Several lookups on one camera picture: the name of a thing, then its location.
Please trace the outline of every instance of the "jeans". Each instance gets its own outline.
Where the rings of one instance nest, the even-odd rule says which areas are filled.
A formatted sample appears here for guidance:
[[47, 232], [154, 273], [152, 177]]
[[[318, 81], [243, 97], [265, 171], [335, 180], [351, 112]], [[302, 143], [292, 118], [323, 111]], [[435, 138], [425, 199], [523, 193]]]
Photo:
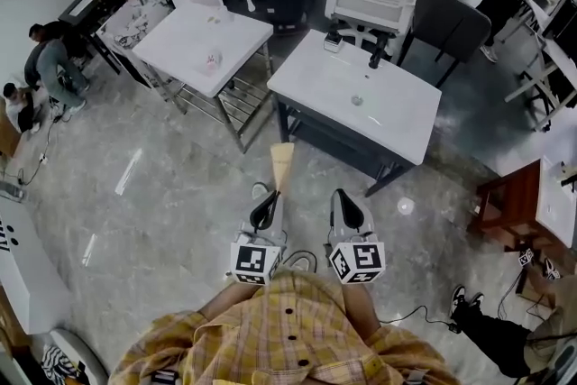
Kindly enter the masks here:
[[505, 27], [522, 2], [523, 0], [481, 0], [477, 10], [490, 19], [490, 35], [485, 45], [493, 45], [495, 35]]
[[455, 309], [453, 321], [499, 366], [503, 375], [519, 378], [531, 373], [524, 356], [530, 330], [510, 321], [485, 316], [479, 307], [469, 307], [467, 303]]
[[21, 133], [32, 129], [34, 124], [34, 101], [30, 93], [26, 94], [26, 101], [28, 105], [18, 114], [18, 126]]
[[72, 86], [76, 93], [79, 93], [88, 83], [80, 70], [69, 60], [64, 44], [60, 40], [50, 41], [40, 57], [36, 69], [41, 76], [42, 84], [46, 87], [48, 94], [60, 101], [63, 105], [76, 107], [82, 105], [84, 100], [69, 92], [58, 80], [58, 66], [61, 66], [69, 75]]

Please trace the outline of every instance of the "gray chair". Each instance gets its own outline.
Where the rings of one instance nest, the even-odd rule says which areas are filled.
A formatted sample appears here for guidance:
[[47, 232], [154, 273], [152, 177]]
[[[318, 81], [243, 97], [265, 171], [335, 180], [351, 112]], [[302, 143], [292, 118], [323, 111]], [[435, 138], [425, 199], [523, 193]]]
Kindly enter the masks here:
[[403, 63], [414, 39], [440, 50], [435, 62], [444, 53], [454, 58], [453, 64], [436, 84], [439, 88], [460, 62], [467, 62], [487, 40], [490, 19], [459, 0], [417, 0], [413, 23], [403, 41], [397, 66]]

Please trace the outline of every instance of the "yellow plaid shirt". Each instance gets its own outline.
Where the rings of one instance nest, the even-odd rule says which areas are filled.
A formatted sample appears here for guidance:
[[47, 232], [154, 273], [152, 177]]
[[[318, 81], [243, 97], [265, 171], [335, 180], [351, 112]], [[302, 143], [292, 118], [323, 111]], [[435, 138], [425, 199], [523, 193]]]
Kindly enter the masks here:
[[443, 357], [410, 332], [383, 326], [366, 342], [345, 316], [340, 286], [283, 272], [211, 322], [193, 311], [153, 322], [114, 370], [110, 385], [139, 385], [178, 370], [183, 385], [401, 385], [414, 370], [430, 385], [458, 385]]

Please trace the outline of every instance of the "black shoe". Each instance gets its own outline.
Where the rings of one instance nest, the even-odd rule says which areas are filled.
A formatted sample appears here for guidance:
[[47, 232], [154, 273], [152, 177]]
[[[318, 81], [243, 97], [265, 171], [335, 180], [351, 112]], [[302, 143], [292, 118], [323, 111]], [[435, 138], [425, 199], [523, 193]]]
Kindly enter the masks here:
[[457, 307], [459, 305], [461, 305], [462, 303], [467, 303], [467, 301], [465, 300], [465, 294], [466, 293], [467, 293], [467, 290], [461, 284], [458, 285], [456, 288], [454, 288], [453, 300], [451, 301], [451, 309], [449, 310], [449, 317], [451, 319], [453, 319], [453, 313], [455, 312]]
[[469, 302], [469, 307], [471, 308], [477, 307], [478, 309], [481, 309], [481, 304], [483, 303], [484, 299], [485, 296], [481, 292], [477, 292]]

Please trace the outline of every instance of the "plaid shirt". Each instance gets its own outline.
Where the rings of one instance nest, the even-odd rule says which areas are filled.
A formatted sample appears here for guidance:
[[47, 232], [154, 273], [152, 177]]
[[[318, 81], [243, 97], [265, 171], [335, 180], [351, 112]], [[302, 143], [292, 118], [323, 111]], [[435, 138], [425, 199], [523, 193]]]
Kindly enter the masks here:
[[307, 376], [401, 385], [414, 370], [427, 371], [426, 384], [459, 383], [435, 349], [404, 329], [383, 326], [364, 342], [345, 316], [340, 286], [289, 271], [211, 322], [193, 311], [157, 319], [109, 384], [139, 385], [166, 368], [183, 385], [297, 385]]

